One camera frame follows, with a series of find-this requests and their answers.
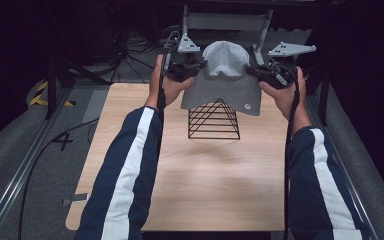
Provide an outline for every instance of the black wire stand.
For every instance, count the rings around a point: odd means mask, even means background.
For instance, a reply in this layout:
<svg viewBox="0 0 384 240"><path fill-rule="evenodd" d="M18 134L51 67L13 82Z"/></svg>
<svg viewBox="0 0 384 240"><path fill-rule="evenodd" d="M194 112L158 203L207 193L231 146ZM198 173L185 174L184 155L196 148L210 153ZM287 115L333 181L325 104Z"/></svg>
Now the black wire stand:
<svg viewBox="0 0 384 240"><path fill-rule="evenodd" d="M240 140L236 111L221 98L189 109L188 138Z"/></svg>

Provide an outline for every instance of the jacket sleeve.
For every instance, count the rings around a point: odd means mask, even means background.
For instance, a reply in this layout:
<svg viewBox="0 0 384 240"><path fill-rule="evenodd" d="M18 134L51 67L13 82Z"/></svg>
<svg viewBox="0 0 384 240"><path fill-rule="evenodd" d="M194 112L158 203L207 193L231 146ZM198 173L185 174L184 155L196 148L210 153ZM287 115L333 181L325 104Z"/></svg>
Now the jacket sleeve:
<svg viewBox="0 0 384 240"><path fill-rule="evenodd" d="M295 239L369 239L320 129L295 133L289 158L289 227Z"/></svg>
<svg viewBox="0 0 384 240"><path fill-rule="evenodd" d="M142 107L127 115L106 153L74 239L142 239L161 134L156 110Z"/></svg>

